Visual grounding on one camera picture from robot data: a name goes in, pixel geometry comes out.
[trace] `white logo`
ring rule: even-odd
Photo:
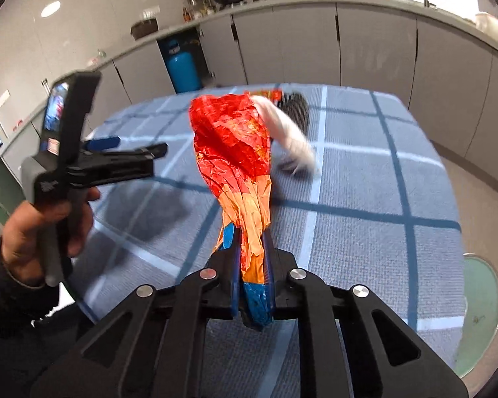
[[[55,186],[58,184],[57,181],[41,181],[41,190],[44,191],[45,193],[47,191],[52,191]]]

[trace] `cabinet handle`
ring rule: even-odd
[[[232,38],[234,39],[235,42],[238,41],[238,31],[236,29],[236,24],[233,22],[230,25],[230,29],[232,30]]]
[[[338,16],[336,15],[336,37],[339,41],[339,21],[338,21]]]
[[[418,29],[417,29],[417,34],[415,36],[415,61],[417,61],[418,57]]]

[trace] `device screen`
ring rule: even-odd
[[[59,126],[67,93],[68,82],[56,85],[51,91],[43,123],[43,129],[47,130],[48,138],[41,142],[42,151],[49,151],[52,154],[59,155]]]

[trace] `green stool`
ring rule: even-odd
[[[468,374],[481,359],[498,330],[498,275],[489,263],[465,254],[467,309],[454,371]]]

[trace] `crumpled snack bag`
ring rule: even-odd
[[[223,230],[242,231],[240,270],[255,326],[271,322],[262,233],[271,221],[270,137],[249,94],[203,95],[189,109],[198,168],[223,208]]]

